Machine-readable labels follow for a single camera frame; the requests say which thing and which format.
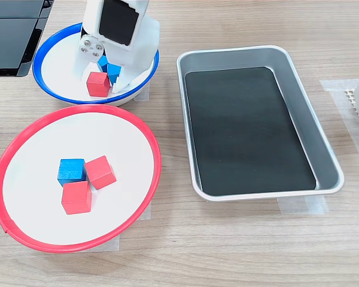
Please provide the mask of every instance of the red cube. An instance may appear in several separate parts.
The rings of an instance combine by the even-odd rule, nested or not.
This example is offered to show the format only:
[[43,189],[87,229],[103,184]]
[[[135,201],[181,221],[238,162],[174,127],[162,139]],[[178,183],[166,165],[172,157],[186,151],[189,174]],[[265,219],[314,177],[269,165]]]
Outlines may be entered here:
[[104,155],[86,163],[85,168],[90,182],[97,190],[116,181],[112,167]]
[[64,184],[62,206],[66,214],[90,212],[92,192],[87,181]]
[[91,97],[107,97],[110,89],[108,74],[91,72],[86,86]]

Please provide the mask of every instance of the tray rim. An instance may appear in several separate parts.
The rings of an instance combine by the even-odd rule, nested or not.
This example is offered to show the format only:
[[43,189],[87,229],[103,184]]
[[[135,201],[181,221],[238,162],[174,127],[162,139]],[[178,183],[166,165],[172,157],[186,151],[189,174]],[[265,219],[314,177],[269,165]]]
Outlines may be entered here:
[[[202,191],[202,187],[200,186],[201,183],[198,183],[199,172],[197,166],[195,166],[194,161],[196,160],[195,150],[192,149],[192,135],[191,135],[191,122],[190,122],[190,113],[188,110],[188,102],[187,102],[187,95],[185,91],[185,82],[184,77],[186,74],[182,73],[181,69],[181,62],[183,59],[192,54],[203,54],[203,53],[222,53],[227,51],[244,51],[244,50],[257,50],[257,49],[264,49],[264,48],[271,48],[274,50],[278,50],[283,53],[287,60],[288,64],[290,65],[298,86],[302,92],[303,97],[305,98],[306,104],[308,109],[314,119],[314,123],[321,135],[321,138],[324,142],[325,147],[327,148],[328,154],[330,155],[331,160],[335,166],[335,169],[338,173],[338,181],[336,184],[330,188],[325,190],[298,190],[298,191],[274,191],[270,193],[250,193],[250,194],[233,194],[233,195],[226,195],[226,196],[211,196],[207,193]],[[179,91],[181,94],[181,105],[182,105],[182,115],[184,117],[184,127],[185,127],[185,136],[186,136],[186,144],[187,144],[187,151],[188,151],[188,159],[190,165],[190,174],[191,174],[191,183],[195,192],[198,193],[203,199],[207,201],[235,201],[235,200],[249,200],[249,199],[273,199],[278,197],[290,197],[290,196],[317,196],[323,194],[334,194],[337,193],[344,185],[345,178],[343,174],[343,170],[335,156],[335,153],[323,131],[323,128],[319,122],[319,119],[311,105],[311,102],[306,94],[305,88],[303,87],[302,81],[300,80],[298,73],[295,69],[294,63],[289,55],[289,53],[278,46],[275,45],[261,45],[261,46],[252,46],[252,47],[243,47],[243,48],[226,48],[226,49],[215,49],[215,50],[196,50],[196,51],[189,51],[181,54],[177,58],[177,73],[178,73],[178,81],[179,81]]]
[[[39,130],[43,129],[44,127],[55,121],[60,120],[61,118],[65,118],[75,114],[87,113],[87,112],[100,112],[100,113],[110,114],[116,117],[123,118],[124,120],[127,120],[133,125],[135,125],[144,134],[144,136],[147,138],[150,144],[154,158],[154,172],[151,180],[151,185],[149,187],[148,193],[144,201],[141,203],[139,208],[133,213],[131,217],[129,217],[124,223],[122,223],[120,226],[118,226],[116,229],[112,230],[111,232],[104,234],[103,236],[100,236],[96,239],[90,240],[88,242],[76,243],[73,245],[54,245],[50,243],[40,242],[26,235],[11,219],[11,217],[7,212],[4,199],[2,196],[2,186],[4,183],[4,176],[7,171],[7,167],[10,161],[12,160],[13,156],[19,150],[19,148]],[[151,200],[153,199],[153,196],[159,184],[161,171],[162,171],[161,153],[160,153],[159,144],[157,142],[156,137],[154,136],[154,133],[140,118],[133,115],[131,112],[128,112],[124,109],[115,106],[100,105],[100,104],[75,105],[75,106],[69,106],[67,108],[60,109],[58,111],[43,116],[42,118],[35,121],[27,128],[25,128],[19,135],[17,135],[14,138],[14,140],[9,144],[9,146],[5,149],[4,153],[2,154],[0,158],[0,225],[3,228],[4,232],[8,233],[16,241],[38,251],[50,252],[50,253],[71,253],[71,252],[77,252],[77,251],[93,248],[95,246],[101,245],[113,239],[115,236],[118,236],[124,230],[129,228],[140,217],[140,215],[146,210]]]

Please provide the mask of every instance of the silver tray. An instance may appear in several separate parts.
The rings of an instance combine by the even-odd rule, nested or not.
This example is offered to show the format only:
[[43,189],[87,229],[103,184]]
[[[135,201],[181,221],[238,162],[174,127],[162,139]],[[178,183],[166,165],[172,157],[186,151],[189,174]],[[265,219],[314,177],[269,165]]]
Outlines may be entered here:
[[[266,67],[273,72],[294,128],[316,180],[314,190],[291,190],[212,196],[202,189],[191,128],[185,76],[191,72]],[[333,194],[344,184],[344,175],[302,86],[290,55],[277,46],[191,51],[177,60],[191,181],[195,191],[209,201],[265,199],[286,196]]]

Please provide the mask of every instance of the black mat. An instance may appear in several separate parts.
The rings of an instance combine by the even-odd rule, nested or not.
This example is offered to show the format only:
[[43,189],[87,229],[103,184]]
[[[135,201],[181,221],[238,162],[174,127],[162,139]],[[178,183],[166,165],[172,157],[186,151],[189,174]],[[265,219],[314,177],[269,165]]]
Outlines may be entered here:
[[203,192],[222,196],[315,188],[271,70],[192,72],[185,83]]

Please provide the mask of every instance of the table surface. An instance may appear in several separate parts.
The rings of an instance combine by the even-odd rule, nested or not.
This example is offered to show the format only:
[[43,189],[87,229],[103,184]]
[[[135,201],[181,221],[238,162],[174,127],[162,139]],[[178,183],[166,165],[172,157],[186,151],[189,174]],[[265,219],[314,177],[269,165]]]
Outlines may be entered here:
[[[84,1],[54,3],[42,41],[80,22]],[[320,80],[359,78],[359,1],[158,1],[160,66],[141,117],[162,150],[151,220],[120,250],[43,254],[0,227],[1,286],[359,286],[359,155]],[[210,203],[192,189],[176,59],[190,50],[273,44],[294,60],[346,177],[324,215],[283,215],[277,201]],[[0,156],[26,126],[68,106],[33,79],[0,78]]]

